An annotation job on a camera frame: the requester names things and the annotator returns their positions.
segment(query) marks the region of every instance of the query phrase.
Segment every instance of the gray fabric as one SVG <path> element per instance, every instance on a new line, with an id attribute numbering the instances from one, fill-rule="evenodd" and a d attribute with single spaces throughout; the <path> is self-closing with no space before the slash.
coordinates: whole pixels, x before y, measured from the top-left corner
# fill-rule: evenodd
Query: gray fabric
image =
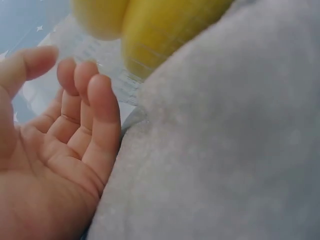
<path id="1" fill-rule="evenodd" d="M 144 84 L 89 240 L 320 239 L 320 1 L 226 15 Z"/>

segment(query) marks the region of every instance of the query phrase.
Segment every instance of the yellow fruit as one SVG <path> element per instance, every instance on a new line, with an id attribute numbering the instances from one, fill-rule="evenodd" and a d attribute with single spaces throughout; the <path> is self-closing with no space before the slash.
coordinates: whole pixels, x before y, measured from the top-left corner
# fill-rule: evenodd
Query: yellow fruit
<path id="1" fill-rule="evenodd" d="M 233 1 L 130 0 L 121 37 L 125 66 L 143 81 L 182 45 L 217 22 Z"/>
<path id="2" fill-rule="evenodd" d="M 121 36 L 129 0 L 71 0 L 73 15 L 80 26 L 100 40 Z"/>

